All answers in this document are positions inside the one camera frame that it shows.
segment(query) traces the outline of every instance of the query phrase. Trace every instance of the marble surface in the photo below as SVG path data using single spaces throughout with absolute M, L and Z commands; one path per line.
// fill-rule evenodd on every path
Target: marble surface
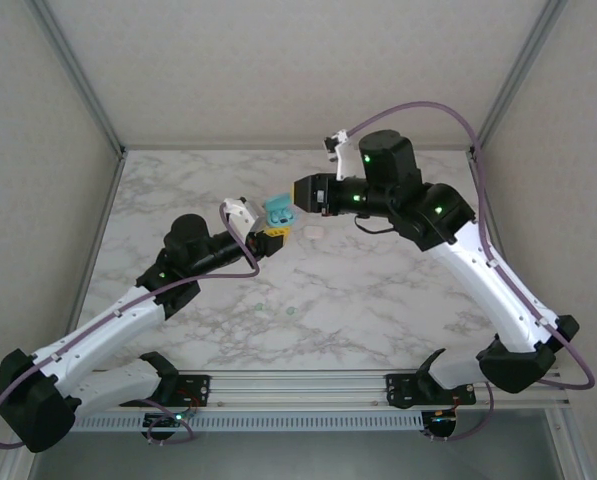
M 423 178 L 475 206 L 462 152 L 417 152 Z M 80 324 L 149 267 L 172 221 L 199 213 L 224 228 L 225 197 L 262 203 L 296 179 L 334 171 L 322 151 L 134 151 L 127 159 Z M 385 220 L 365 221 L 385 228 Z M 310 240 L 305 226 L 322 226 Z M 247 271 L 241 260 L 224 271 Z M 415 368 L 448 345 L 484 345 L 488 320 L 444 267 L 395 233 L 368 235 L 351 215 L 299 215 L 288 244 L 247 280 L 211 280 L 183 311 L 106 362 L 158 350 L 179 369 Z

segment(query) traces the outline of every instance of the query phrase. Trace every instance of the gray wall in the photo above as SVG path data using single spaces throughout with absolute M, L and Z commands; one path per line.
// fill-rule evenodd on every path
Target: gray wall
M 48 3 L 126 145 L 287 149 L 412 100 L 480 124 L 545 0 Z M 385 126 L 467 142 L 433 111 Z
M 63 332 L 114 162 L 24 2 L 0 0 L 0 359 Z
M 575 344 L 597 375 L 597 0 L 569 1 L 486 153 L 509 260 L 578 318 Z M 597 387 L 571 398 L 597 460 Z
M 460 412 L 462 428 L 482 413 Z M 71 434 L 37 457 L 33 480 L 554 480 L 540 412 L 499 411 L 471 439 L 418 432 L 214 433 L 156 447 L 134 434 Z

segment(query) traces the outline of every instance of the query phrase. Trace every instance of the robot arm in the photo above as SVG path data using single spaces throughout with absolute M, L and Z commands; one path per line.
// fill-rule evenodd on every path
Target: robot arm
M 206 274 L 242 258 L 243 247 L 256 261 L 282 248 L 284 237 L 261 229 L 264 217 L 253 204 L 227 199 L 224 205 L 228 231 L 209 236 L 202 217 L 177 218 L 154 265 L 116 303 L 32 355 L 15 350 L 3 359 L 0 395 L 25 372 L 37 370 L 0 405 L 0 415 L 32 452 L 54 445 L 76 418 L 135 399 L 162 403 L 172 395 L 178 372 L 156 352 L 113 370 L 92 371 L 134 337 L 187 305 L 200 293 L 198 280 L 220 277 Z M 187 281 L 192 277 L 196 281 Z
M 294 203 L 323 215 L 355 213 L 385 217 L 402 237 L 429 252 L 463 284 L 496 328 L 494 341 L 482 351 L 435 352 L 418 370 L 418 386 L 428 397 L 440 390 L 489 380 L 517 393 L 542 378 L 562 345 L 544 325 L 570 340 L 578 331 L 571 316 L 557 316 L 540 303 L 498 252 L 484 254 L 474 211 L 452 187 L 423 183 L 411 142 L 392 130 L 363 137 L 358 153 L 344 132 L 325 140 L 338 161 L 337 174 L 316 174 L 294 184 Z M 351 162 L 362 161 L 365 179 L 348 177 Z M 506 274 L 542 315 L 534 315 L 503 281 Z

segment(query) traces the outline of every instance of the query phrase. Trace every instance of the purple cable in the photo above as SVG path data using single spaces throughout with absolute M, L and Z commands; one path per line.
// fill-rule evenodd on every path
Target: purple cable
M 144 295 L 141 295 L 140 297 L 135 298 L 134 300 L 131 300 L 130 302 L 127 302 L 126 304 L 122 305 L 121 307 L 119 307 L 117 309 L 117 311 L 120 313 L 123 313 L 123 312 L 127 311 L 128 309 L 135 307 L 137 304 L 144 302 L 145 300 L 148 300 L 150 298 L 153 298 L 157 295 L 160 295 L 161 293 L 166 292 L 167 290 L 171 290 L 172 288 L 176 288 L 176 287 L 178 287 L 180 285 L 184 285 L 186 283 L 195 282 L 197 280 L 210 280 L 210 279 L 217 279 L 217 278 L 224 278 L 224 279 L 251 278 L 251 277 L 255 277 L 256 275 L 258 275 L 260 273 L 260 266 L 258 265 L 256 258 L 249 251 L 249 249 L 244 244 L 244 242 L 242 240 L 240 240 L 240 238 L 238 237 L 238 234 L 234 231 L 234 229 L 231 227 L 231 225 L 229 225 L 229 221 L 227 220 L 227 215 L 225 213 L 225 208 L 226 208 L 226 204 L 223 203 L 220 205 L 220 219 L 222 220 L 222 223 L 225 225 L 225 228 L 227 229 L 229 234 L 233 237 L 233 239 L 236 241 L 238 246 L 242 249 L 243 253 L 245 254 L 245 257 L 247 257 L 247 260 L 249 260 L 249 264 L 253 267 L 252 272 L 249 272 L 249 273 L 211 273 L 211 274 L 207 274 L 207 275 L 197 275 L 195 277 L 183 278 L 182 280 L 178 280 L 177 282 L 170 283 L 169 285 L 158 288 L 158 289 L 154 290 L 153 292 L 149 292 Z M 93 332 L 95 332 L 100 327 L 102 327 L 109 321 L 113 320 L 114 318 L 117 318 L 116 312 L 111 312 L 108 315 L 106 315 L 105 317 L 101 318 L 96 323 L 94 323 L 90 327 L 83 330 L 79 335 L 74 337 L 71 341 L 69 341 L 68 343 L 66 343 L 65 345 L 60 347 L 58 350 L 56 350 L 56 352 L 54 352 L 55 356 L 60 357 L 62 354 L 64 354 L 70 348 L 72 348 L 74 345 L 78 344 L 84 338 L 91 335 Z M 9 397 L 9 395 L 11 395 L 11 393 L 16 388 L 18 388 L 18 386 L 21 383 L 23 383 L 31 375 L 38 372 L 41 368 L 47 366 L 49 363 L 51 363 L 53 361 L 54 360 L 52 357 L 47 357 L 44 360 L 42 360 L 41 362 L 35 364 L 29 370 L 26 370 L 22 375 L 20 375 L 13 382 L 11 382 L 11 384 L 9 384 L 9 386 L 7 388 L 5 388 L 3 390 L 3 392 L 0 394 L 0 407 L 5 402 L 5 400 Z M 155 403 L 155 402 L 152 402 L 151 400 L 142 400 L 142 401 L 145 403 L 149 403 L 150 405 L 152 405 L 152 403 Z M 156 408 L 160 408 L 163 412 L 165 411 L 165 410 L 163 410 L 165 407 L 161 408 L 161 406 L 157 406 Z M 2 442 L 0 442 L 0 449 L 1 450 L 12 450 L 15 448 L 20 448 L 23 445 L 24 445 L 23 442 L 17 442 L 17 443 L 2 443 Z
M 429 438 L 432 442 L 435 441 L 436 438 L 442 439 L 443 442 L 455 442 L 456 440 L 464 440 L 465 438 L 471 437 L 485 428 L 491 421 L 491 417 L 494 414 L 494 392 L 491 390 L 491 385 L 489 385 L 489 382 L 485 382 L 485 387 L 487 387 L 487 392 L 489 393 L 489 410 L 487 410 L 485 418 L 483 418 L 478 425 L 465 433 L 461 433 L 460 435 L 452 435 L 451 437 L 435 437 L 430 433 L 425 433 L 425 437 Z
M 448 107 L 447 105 L 443 105 L 442 103 L 437 102 L 430 102 L 430 101 L 419 101 L 419 102 L 409 102 L 409 103 L 402 103 L 400 105 L 396 105 L 395 107 L 388 108 L 387 110 L 380 112 L 377 115 L 365 120 L 359 125 L 356 125 L 354 128 L 347 131 L 347 136 L 351 137 L 352 135 L 358 133 L 365 127 L 368 127 L 372 123 L 384 118 L 392 113 L 399 112 L 400 110 L 407 110 L 409 108 L 416 108 L 416 107 L 426 107 L 426 108 L 434 108 L 436 110 L 441 110 L 445 113 L 448 113 L 454 119 L 462 125 L 465 129 L 467 134 L 469 135 L 469 139 L 474 146 L 475 150 L 475 162 L 476 162 L 476 171 L 478 172 L 478 184 L 476 185 L 476 191 L 478 193 L 478 235 L 480 237 L 480 242 L 482 243 L 483 250 L 485 253 L 485 257 L 487 261 L 495 260 L 495 257 L 491 251 L 491 245 L 487 240 L 487 227 L 485 224 L 485 167 L 483 162 L 483 154 L 482 154 L 482 147 L 480 145 L 480 140 L 478 140 L 478 135 L 476 135 L 475 130 L 469 125 L 469 122 L 465 120 L 465 118 L 456 112 L 453 108 Z M 500 267 L 496 265 L 494 270 L 502 278 L 502 280 L 507 284 L 507 286 L 514 292 L 514 295 L 518 297 L 518 299 L 522 302 L 522 304 L 529 310 L 529 312 L 535 317 L 536 321 L 540 321 L 542 315 L 536 308 L 536 306 L 522 293 L 522 291 L 512 282 L 509 278 L 507 273 Z M 587 362 L 582 358 L 578 350 L 565 339 L 555 328 L 551 325 L 545 324 L 542 325 L 547 329 L 547 331 L 556 338 L 569 352 L 569 354 L 573 357 L 573 359 L 578 363 L 582 371 L 587 376 L 587 383 L 584 384 L 573 384 L 573 383 L 560 383 L 560 382 L 553 382 L 551 380 L 538 380 L 538 383 L 542 383 L 543 385 L 549 385 L 552 387 L 560 387 L 560 388 L 569 388 L 571 390 L 589 390 L 593 388 L 596 384 L 596 379 L 594 377 L 591 368 L 587 365 Z
M 147 405 L 151 405 L 152 407 L 156 407 L 158 410 L 160 410 L 162 413 L 165 414 L 162 417 L 159 417 L 156 420 L 154 420 L 153 422 L 151 422 L 151 424 L 149 425 L 149 428 L 147 429 L 147 440 L 149 441 L 149 443 L 158 441 L 151 436 L 151 431 L 154 429 L 154 427 L 156 425 L 158 425 L 160 422 L 162 422 L 165 418 L 173 418 L 174 420 L 179 422 L 183 427 L 185 427 L 185 429 L 187 430 L 187 433 L 189 433 L 189 436 L 182 440 L 160 440 L 160 441 L 158 441 L 158 444 L 161 447 L 163 445 L 180 445 L 181 443 L 191 442 L 194 439 L 194 432 L 191 430 L 191 427 L 189 426 L 189 424 L 187 422 L 185 422 L 184 420 L 176 419 L 176 414 L 174 412 L 172 412 L 171 410 L 169 410 L 167 407 L 164 407 L 164 406 L 160 405 L 159 403 L 154 402 L 153 400 L 149 400 L 148 398 L 141 400 L 141 402 L 146 403 Z

